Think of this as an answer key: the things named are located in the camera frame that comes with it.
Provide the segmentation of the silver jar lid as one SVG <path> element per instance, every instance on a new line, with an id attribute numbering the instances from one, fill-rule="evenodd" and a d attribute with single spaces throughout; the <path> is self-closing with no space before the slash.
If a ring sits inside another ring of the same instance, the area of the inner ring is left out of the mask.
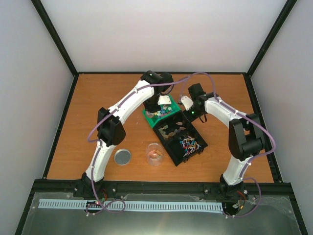
<path id="1" fill-rule="evenodd" d="M 131 157 L 131 152 L 128 149 L 118 149 L 114 154 L 114 161 L 118 165 L 127 165 Z"/>

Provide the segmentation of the clear plastic jar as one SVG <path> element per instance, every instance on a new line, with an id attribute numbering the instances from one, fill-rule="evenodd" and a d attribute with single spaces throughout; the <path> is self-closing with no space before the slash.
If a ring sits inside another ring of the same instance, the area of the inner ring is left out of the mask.
<path id="1" fill-rule="evenodd" d="M 151 143 L 146 148 L 146 159 L 149 165 L 158 166 L 163 161 L 163 147 L 158 143 Z"/>

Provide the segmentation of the green candy bin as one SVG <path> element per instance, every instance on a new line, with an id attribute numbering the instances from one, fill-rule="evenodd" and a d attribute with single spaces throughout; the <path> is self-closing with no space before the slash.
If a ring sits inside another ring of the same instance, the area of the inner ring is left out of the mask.
<path id="1" fill-rule="evenodd" d="M 174 101 L 171 95 L 168 95 L 169 99 L 171 100 L 170 105 L 161 105 L 161 109 L 155 113 L 148 114 L 144 109 L 142 111 L 145 119 L 147 120 L 149 126 L 154 128 L 158 122 L 161 120 L 181 111 L 179 105 Z"/>

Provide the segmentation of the black lollipop candy bin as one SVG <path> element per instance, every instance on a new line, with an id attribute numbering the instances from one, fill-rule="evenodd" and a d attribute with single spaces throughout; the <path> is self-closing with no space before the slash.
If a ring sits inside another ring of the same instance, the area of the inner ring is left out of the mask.
<path id="1" fill-rule="evenodd" d="M 187 162 L 208 147 L 206 141 L 195 130 L 183 131 L 169 138 L 164 145 L 175 166 Z"/>

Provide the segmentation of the black popsicle candy bin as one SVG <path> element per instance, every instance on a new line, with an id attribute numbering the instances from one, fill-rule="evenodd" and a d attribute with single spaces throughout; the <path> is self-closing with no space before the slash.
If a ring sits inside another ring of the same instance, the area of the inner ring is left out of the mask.
<path id="1" fill-rule="evenodd" d="M 166 116 L 158 121 L 153 131 L 163 146 L 173 141 L 182 141 L 187 136 L 193 137 L 196 133 L 195 127 L 188 121 L 182 111 Z"/>

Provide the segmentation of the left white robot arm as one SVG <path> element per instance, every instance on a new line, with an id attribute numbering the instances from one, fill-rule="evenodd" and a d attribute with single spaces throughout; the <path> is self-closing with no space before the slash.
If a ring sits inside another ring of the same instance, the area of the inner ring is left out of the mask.
<path id="1" fill-rule="evenodd" d="M 96 150 L 81 178 L 89 196 L 96 197 L 102 191 L 99 181 L 104 179 L 105 168 L 113 150 L 126 136 L 123 125 L 128 117 L 142 104 L 149 113 L 160 111 L 165 104 L 161 94 L 173 85 L 174 80 L 169 73 L 157 74 L 149 70 L 142 74 L 136 85 L 120 101 L 108 109 L 99 109 L 97 124 L 87 137 L 88 142 L 96 143 Z"/>

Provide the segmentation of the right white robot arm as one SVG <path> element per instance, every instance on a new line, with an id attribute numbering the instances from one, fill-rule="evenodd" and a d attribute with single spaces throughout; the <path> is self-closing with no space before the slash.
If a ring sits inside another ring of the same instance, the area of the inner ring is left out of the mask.
<path id="1" fill-rule="evenodd" d="M 185 107 L 184 115 L 190 122 L 209 114 L 228 128 L 231 157 L 220 177 L 219 192 L 221 197 L 230 199 L 236 191 L 243 188 L 244 174 L 252 158 L 265 148 L 259 117 L 236 110 L 214 92 L 206 93 L 199 83 L 190 86 L 188 91 L 190 95 L 181 95 L 179 101 Z"/>

